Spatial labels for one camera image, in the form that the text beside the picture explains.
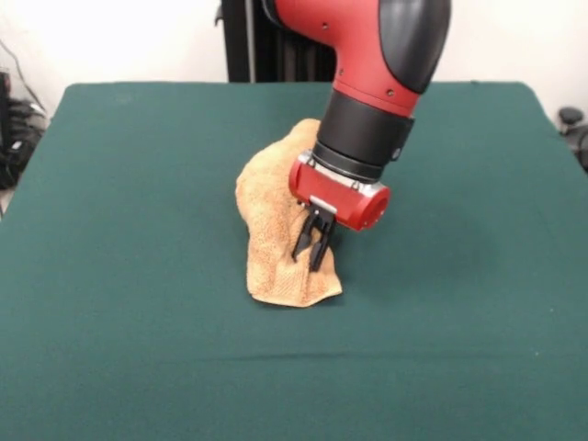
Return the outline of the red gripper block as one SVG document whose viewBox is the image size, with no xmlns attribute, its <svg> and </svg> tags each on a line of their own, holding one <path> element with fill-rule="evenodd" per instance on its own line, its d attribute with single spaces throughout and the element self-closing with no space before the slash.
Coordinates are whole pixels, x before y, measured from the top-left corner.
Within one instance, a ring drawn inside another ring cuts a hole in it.
<svg viewBox="0 0 588 441">
<path fill-rule="evenodd" d="M 360 232 L 373 227 L 387 209 L 391 192 L 380 182 L 362 183 L 339 175 L 316 162 L 311 152 L 302 152 L 294 161 L 288 176 L 291 194 L 308 207 L 292 251 L 292 258 L 311 248 L 311 271 L 318 271 L 326 254 L 335 220 L 348 229 Z M 323 209 L 329 215 L 322 215 Z M 313 232 L 320 237 L 312 242 Z"/>
</svg>

